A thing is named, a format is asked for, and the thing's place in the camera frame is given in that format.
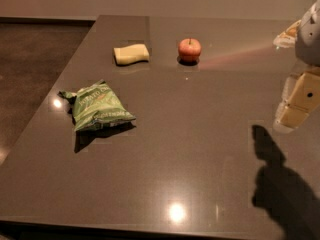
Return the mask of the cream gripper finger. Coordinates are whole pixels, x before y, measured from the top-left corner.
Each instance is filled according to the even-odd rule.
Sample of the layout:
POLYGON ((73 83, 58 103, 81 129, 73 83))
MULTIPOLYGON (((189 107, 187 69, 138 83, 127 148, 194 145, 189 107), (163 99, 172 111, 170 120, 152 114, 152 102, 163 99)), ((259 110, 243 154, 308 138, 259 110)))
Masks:
POLYGON ((286 30, 276 36, 273 44, 279 48, 294 48, 300 24, 300 20, 291 24, 286 30))
POLYGON ((319 106, 320 76, 312 72, 289 76, 285 81, 273 127, 280 133, 290 133, 319 106))

